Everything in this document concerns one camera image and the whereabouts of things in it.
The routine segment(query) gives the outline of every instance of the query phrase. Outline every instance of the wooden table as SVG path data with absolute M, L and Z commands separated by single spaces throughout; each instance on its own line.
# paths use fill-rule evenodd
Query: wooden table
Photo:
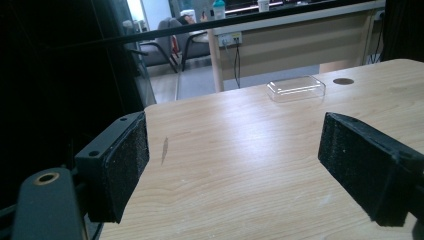
M 148 107 L 150 163 L 121 224 L 105 224 L 101 238 L 412 239 L 412 215 L 402 228 L 371 222 L 317 154 L 325 112 L 424 153 L 424 63 L 315 77 L 323 99 L 276 103 L 261 85 Z

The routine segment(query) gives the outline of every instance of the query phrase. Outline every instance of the electrical outlet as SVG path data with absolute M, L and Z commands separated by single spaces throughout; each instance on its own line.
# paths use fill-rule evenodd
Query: electrical outlet
M 218 45 L 220 47 L 242 43 L 241 32 L 225 33 L 218 35 Z

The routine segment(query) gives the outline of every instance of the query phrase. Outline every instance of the round hole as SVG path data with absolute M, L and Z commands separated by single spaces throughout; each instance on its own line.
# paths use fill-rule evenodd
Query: round hole
M 349 85 L 354 83 L 355 81 L 353 81 L 350 78 L 337 78 L 337 79 L 334 79 L 333 82 L 335 84 L 340 84 L 340 85 Z
M 37 179 L 35 179 L 34 184 L 39 186 L 47 185 L 49 183 L 56 181 L 56 179 L 58 178 L 59 178 L 59 173 L 56 173 L 56 172 L 46 173 L 39 176 Z
M 97 155 L 99 155 L 99 151 L 91 151 L 89 154 L 88 154 L 88 156 L 90 156 L 90 157 L 95 157 L 95 156 L 97 156 Z

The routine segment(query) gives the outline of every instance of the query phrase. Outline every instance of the white desk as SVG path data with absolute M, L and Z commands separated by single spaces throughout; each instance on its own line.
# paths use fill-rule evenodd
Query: white desk
M 223 81 L 234 79 L 234 60 L 218 47 L 219 34 L 242 32 L 241 77 L 332 62 L 323 71 L 338 70 L 366 61 L 375 10 L 384 6 L 376 0 L 210 30 L 215 89 L 223 91 Z M 234 46 L 229 52 L 234 58 Z

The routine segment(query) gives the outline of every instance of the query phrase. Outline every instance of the transparent plastic box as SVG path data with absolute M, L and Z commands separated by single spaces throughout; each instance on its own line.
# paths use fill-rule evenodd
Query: transparent plastic box
M 275 102 L 290 102 L 306 98 L 324 97 L 325 84 L 312 76 L 283 79 L 267 84 L 269 97 Z

